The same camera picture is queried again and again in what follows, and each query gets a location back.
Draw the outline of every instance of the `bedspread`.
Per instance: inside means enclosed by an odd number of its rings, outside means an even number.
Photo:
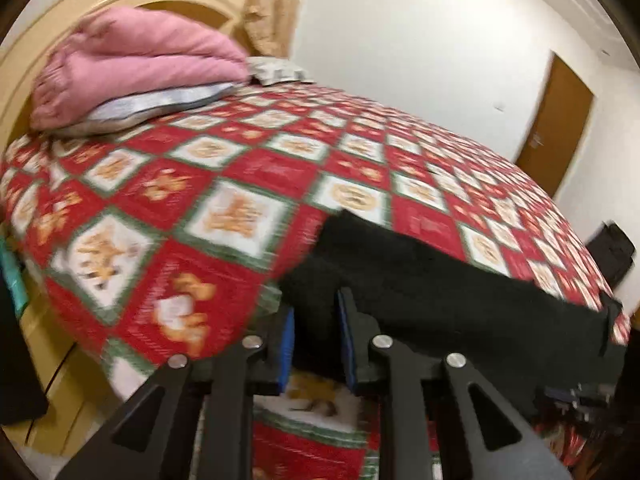
[[[340,208],[588,308],[609,292],[513,164],[316,85],[249,86],[100,139],[21,137],[0,199],[30,271],[124,397],[172,354],[212,355],[276,309],[275,280]],[[621,316],[614,338],[628,330]],[[373,478],[375,413],[339,384],[293,374],[286,394],[257,399],[256,474]]]

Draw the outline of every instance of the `curved wooden headboard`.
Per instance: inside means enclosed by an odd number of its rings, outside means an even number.
[[[0,148],[28,130],[33,80],[47,54],[76,21],[94,10],[114,5],[173,10],[218,28],[236,29],[244,0],[60,0],[31,24],[0,59]]]

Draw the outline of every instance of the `pillow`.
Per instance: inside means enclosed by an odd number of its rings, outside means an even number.
[[[206,106],[231,94],[235,86],[215,83],[119,97],[94,108],[80,123],[52,130],[51,134],[58,137],[112,134],[154,117]]]
[[[251,56],[246,59],[249,74],[257,79],[262,86],[276,83],[300,81],[313,83],[304,68],[300,68],[289,59],[269,56]]]

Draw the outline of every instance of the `folded pink blanket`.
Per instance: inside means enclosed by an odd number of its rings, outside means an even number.
[[[111,7],[85,16],[34,81],[31,126],[77,123],[116,97],[248,78],[224,34],[163,10]]]

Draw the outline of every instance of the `silver screw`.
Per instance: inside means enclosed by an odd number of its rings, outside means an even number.
[[[451,367],[462,368],[464,365],[466,365],[466,357],[464,357],[462,354],[449,354],[447,356],[447,363]]]
[[[256,350],[262,346],[262,338],[259,335],[248,335],[242,339],[242,346],[247,350]]]
[[[168,361],[171,368],[184,368],[188,362],[189,359],[184,354],[174,354],[169,357]]]
[[[394,340],[391,336],[385,334],[378,334],[373,338],[373,346],[376,348],[391,348],[391,345],[394,343]]]

